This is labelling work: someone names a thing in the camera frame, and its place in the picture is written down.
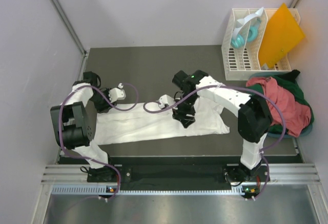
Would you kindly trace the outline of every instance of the white cloth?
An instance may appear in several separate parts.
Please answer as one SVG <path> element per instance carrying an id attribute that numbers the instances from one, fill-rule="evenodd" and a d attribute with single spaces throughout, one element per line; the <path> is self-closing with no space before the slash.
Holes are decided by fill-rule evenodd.
<path id="1" fill-rule="evenodd" d="M 172 118 L 172 110 L 159 114 L 150 114 L 144 111 L 143 103 L 127 112 L 111 109 L 106 114 L 97 115 L 97 127 L 94 141 L 98 145 L 118 144 L 141 140 L 172 138 L 181 136 L 197 136 L 206 134 L 229 133 L 220 116 L 223 106 L 200 97 L 195 107 L 196 122 L 188 128 Z M 122 109 L 131 107 L 117 105 Z M 149 110 L 159 110 L 158 104 L 147 105 Z"/>

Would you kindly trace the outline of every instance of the gray tabletop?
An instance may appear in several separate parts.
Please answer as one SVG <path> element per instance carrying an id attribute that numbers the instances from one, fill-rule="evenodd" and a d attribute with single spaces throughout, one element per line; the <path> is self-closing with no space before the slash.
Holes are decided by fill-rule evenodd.
<path id="1" fill-rule="evenodd" d="M 157 100 L 163 94 L 173 95 L 178 88 L 172 78 L 179 70 L 191 74 L 203 70 L 226 85 L 245 86 L 245 82 L 226 81 L 220 46 L 164 46 L 92 48 L 86 71 L 101 78 L 102 87 L 115 87 L 118 83 L 132 83 L 139 90 L 139 102 Z M 127 98 L 121 103 L 133 103 L 135 94 L 125 88 Z M 96 113 L 91 105 L 88 112 Z M 101 146 L 111 156 L 202 156 L 241 155 L 242 138 L 237 132 L 237 118 L 228 110 L 221 115 L 230 127 L 229 134 L 175 137 L 158 140 L 129 142 Z M 267 138 L 269 145 L 275 138 Z M 284 139 L 266 151 L 269 155 L 296 155 L 293 141 Z"/>
<path id="2" fill-rule="evenodd" d="M 44 224 L 319 223 L 307 186 L 270 185 L 255 202 L 204 195 L 121 195 L 108 203 L 85 198 L 51 195 Z"/>

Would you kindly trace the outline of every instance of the red cloth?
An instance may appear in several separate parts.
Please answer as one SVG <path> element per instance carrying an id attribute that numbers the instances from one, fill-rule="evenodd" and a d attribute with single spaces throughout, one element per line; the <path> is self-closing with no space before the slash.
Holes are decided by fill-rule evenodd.
<path id="1" fill-rule="evenodd" d="M 293 94 L 285 88 L 279 86 L 275 78 L 272 77 L 255 77 L 251 78 L 246 86 L 261 84 L 264 95 L 271 99 L 278 108 L 282 111 L 283 118 L 286 121 L 286 128 L 289 130 L 288 134 L 298 137 L 303 128 L 309 125 L 311 120 L 310 108 L 306 105 L 301 105 L 295 101 Z M 266 101 L 269 105 L 273 122 L 271 125 L 282 124 L 279 113 Z"/>

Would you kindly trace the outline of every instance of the green cloth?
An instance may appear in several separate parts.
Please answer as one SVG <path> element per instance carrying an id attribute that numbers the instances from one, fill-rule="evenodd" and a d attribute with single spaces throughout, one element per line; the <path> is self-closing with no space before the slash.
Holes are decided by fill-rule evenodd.
<path id="1" fill-rule="evenodd" d="M 300 87 L 295 83 L 292 83 L 288 80 L 280 78 L 279 75 L 273 75 L 272 78 L 275 78 L 277 80 L 277 84 L 279 86 L 281 86 L 281 87 L 285 88 L 286 90 L 290 91 L 293 94 L 296 102 L 300 103 L 301 105 L 309 106 L 310 111 L 311 111 L 311 120 L 310 120 L 309 125 L 312 124 L 314 122 L 313 111 L 312 111 L 312 108 L 311 108 L 310 104 L 304 99 L 304 93 L 300 89 Z M 258 91 L 258 92 L 263 94 L 263 88 L 260 84 L 255 84 L 255 85 L 250 86 L 248 88 L 252 89 L 252 90 L 255 90 L 255 91 Z M 276 133 L 276 134 L 281 133 L 282 132 L 282 125 L 273 125 L 273 126 L 271 126 L 269 128 L 269 132 L 270 133 Z"/>

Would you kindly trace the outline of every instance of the pile of clothes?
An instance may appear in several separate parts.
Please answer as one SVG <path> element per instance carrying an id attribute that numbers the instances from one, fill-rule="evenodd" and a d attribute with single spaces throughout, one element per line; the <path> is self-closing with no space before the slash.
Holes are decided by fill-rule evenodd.
<path id="1" fill-rule="evenodd" d="M 302 130 L 313 123 L 312 108 L 304 99 L 303 91 L 296 83 L 298 70 L 271 77 L 253 77 L 246 86 L 258 91 L 270 98 L 282 111 L 286 121 L 286 133 L 298 137 Z M 273 122 L 269 129 L 270 133 L 282 132 L 282 121 L 277 110 L 268 102 Z"/>

